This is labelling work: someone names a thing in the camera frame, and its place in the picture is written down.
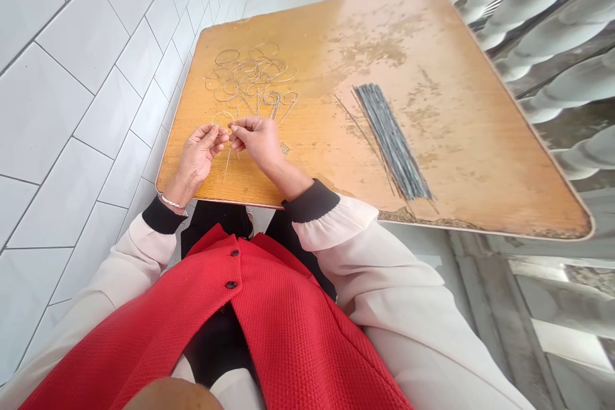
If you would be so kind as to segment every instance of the wrist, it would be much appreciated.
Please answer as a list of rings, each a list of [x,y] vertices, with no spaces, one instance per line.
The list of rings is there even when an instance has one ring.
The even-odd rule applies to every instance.
[[[202,181],[176,174],[165,186],[163,194],[166,200],[185,207],[193,199],[201,184]]]

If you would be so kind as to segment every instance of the red vest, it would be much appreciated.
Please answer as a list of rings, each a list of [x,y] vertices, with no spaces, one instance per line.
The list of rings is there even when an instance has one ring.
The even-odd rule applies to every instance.
[[[367,337],[282,245],[217,225],[190,255],[83,338],[21,409],[122,409],[171,374],[229,301],[268,410],[411,409]]]

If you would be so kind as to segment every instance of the wooden table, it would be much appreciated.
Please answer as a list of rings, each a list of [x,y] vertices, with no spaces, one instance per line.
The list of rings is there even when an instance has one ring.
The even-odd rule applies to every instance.
[[[297,68],[280,93],[299,99],[280,127],[288,160],[381,218],[449,229],[574,240],[592,220],[448,0],[331,0],[213,26],[201,33],[157,187],[186,137],[231,111],[205,77],[226,49],[279,46]],[[352,86],[377,83],[435,195],[407,203],[391,191]],[[241,116],[254,112],[241,107]],[[277,120],[285,114],[281,107]],[[261,115],[269,116],[271,106]],[[230,121],[217,116],[215,122]],[[282,197],[247,152],[213,162],[196,198],[280,208]]]

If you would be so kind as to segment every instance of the stain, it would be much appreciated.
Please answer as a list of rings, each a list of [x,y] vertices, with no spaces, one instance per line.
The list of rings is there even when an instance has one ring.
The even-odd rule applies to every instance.
[[[288,147],[282,141],[280,141],[280,148],[282,149],[282,153],[284,154],[284,156],[287,156],[288,153],[291,151],[290,147]]]

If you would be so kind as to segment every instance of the silver bracelet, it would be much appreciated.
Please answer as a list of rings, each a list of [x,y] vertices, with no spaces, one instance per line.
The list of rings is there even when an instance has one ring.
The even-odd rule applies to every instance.
[[[176,203],[171,202],[170,200],[168,200],[168,199],[167,199],[164,195],[162,195],[162,192],[158,192],[158,198],[159,198],[160,200],[162,200],[165,204],[167,204],[167,205],[171,205],[172,207],[179,208],[179,209],[183,209],[183,210],[185,210],[185,209],[186,209],[186,207],[184,207],[184,206],[182,206],[182,205],[178,205],[178,204],[176,204]]]

